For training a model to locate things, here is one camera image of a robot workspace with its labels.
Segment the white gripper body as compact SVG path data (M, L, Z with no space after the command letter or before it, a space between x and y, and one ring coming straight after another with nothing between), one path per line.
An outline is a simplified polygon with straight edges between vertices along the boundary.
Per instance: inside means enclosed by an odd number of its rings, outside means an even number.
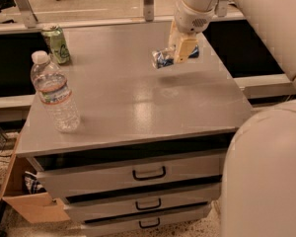
M217 0L177 0L174 22L180 33L203 32L215 14Z

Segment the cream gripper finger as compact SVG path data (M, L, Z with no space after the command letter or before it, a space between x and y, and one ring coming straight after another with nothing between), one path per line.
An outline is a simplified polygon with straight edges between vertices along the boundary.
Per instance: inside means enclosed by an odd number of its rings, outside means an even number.
M169 34L169 47L175 47L177 38L178 38L178 28L176 25L176 21L172 20L171 27L170 27L170 34Z
M180 34L175 43L175 63L183 63L188 60L193 50L198 44L196 35Z

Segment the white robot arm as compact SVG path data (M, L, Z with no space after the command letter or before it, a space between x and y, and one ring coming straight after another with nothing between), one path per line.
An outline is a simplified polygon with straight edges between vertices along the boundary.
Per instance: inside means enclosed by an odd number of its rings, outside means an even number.
M296 0L233 0L296 89ZM184 62L218 0L177 0L169 43ZM296 237L296 100L250 117L226 155L221 237Z

